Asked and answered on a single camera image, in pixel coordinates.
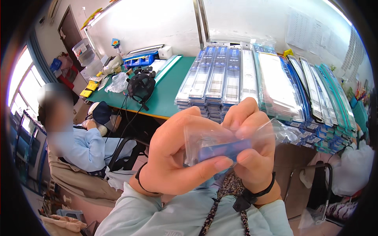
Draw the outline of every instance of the door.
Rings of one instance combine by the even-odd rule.
[[[70,58],[73,61],[74,66],[79,71],[82,71],[84,67],[80,65],[80,62],[77,60],[75,54],[72,51],[72,48],[77,43],[79,43],[82,38],[79,30],[77,29],[70,7],[67,8],[62,21],[60,22],[58,32],[60,34],[60,39],[62,40]]]

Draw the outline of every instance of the green table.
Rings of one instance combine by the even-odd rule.
[[[161,81],[155,87],[150,99],[146,102],[148,111],[139,112],[147,116],[153,116],[162,119],[168,119],[179,110],[174,104],[178,89],[180,88],[190,66],[194,62],[195,57],[182,57],[176,64],[165,74]],[[112,82],[108,80],[105,87],[100,91],[94,91],[88,98],[91,102],[105,101],[109,106],[121,108],[125,95],[120,93],[105,92],[105,88]],[[132,112],[138,112],[141,105],[131,98],[127,99],[127,104],[122,109]]]

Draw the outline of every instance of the window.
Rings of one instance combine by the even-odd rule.
[[[9,86],[8,106],[12,114],[30,108],[38,113],[37,91],[45,84],[42,77],[33,65],[29,50],[24,48],[14,68],[11,84]]]

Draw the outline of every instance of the light blue shirt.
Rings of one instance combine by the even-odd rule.
[[[73,148],[64,159],[88,172],[101,170],[109,165],[112,159],[110,156],[119,142],[119,138],[108,138],[105,143],[106,137],[102,137],[100,131],[95,128],[88,131],[73,128],[73,138]],[[130,156],[135,145],[134,140],[126,142],[118,158]]]
[[[122,196],[95,236],[198,236],[216,192],[216,188],[193,190],[161,207],[159,197],[142,195],[125,182]],[[207,236],[245,235],[240,213],[232,208],[234,202],[233,196],[222,198]],[[282,200],[260,209],[251,206],[247,215],[251,235],[293,235]]]

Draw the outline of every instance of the black bracelet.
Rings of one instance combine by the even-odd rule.
[[[144,163],[144,164],[139,168],[139,170],[137,171],[137,173],[136,173],[136,175],[135,175],[135,178],[138,180],[139,186],[140,186],[144,191],[146,191],[146,192],[148,192],[148,193],[159,194],[159,193],[154,193],[154,192],[147,191],[147,190],[144,189],[143,186],[141,185],[141,182],[140,182],[140,180],[139,180],[139,173],[141,172],[142,167],[145,166],[146,164],[147,164],[147,162]]]
[[[272,172],[272,182],[263,191],[260,191],[258,193],[251,193],[251,191],[245,188],[242,194],[236,199],[233,205],[233,208],[237,212],[242,211],[242,210],[247,210],[248,208],[250,208],[252,204],[255,204],[255,202],[257,202],[257,197],[261,197],[262,195],[265,195],[268,192],[270,192],[274,184],[275,176],[276,176],[276,173]]]

